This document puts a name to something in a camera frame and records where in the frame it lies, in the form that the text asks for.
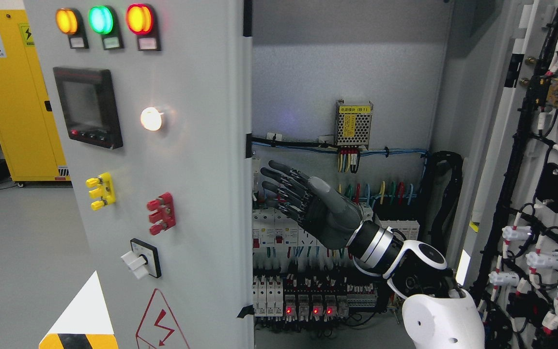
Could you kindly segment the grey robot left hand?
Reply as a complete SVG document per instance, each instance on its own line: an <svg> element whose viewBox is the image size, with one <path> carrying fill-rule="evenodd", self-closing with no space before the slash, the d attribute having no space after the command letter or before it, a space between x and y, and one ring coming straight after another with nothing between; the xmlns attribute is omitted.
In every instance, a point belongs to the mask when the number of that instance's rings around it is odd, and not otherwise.
<svg viewBox="0 0 558 349"><path fill-rule="evenodd" d="M261 174L272 181L264 181L262 187L277 198L268 199L267 205L296 221L325 247L347 247L363 222L358 206L319 177L274 160L268 165L261 168Z"/></svg>

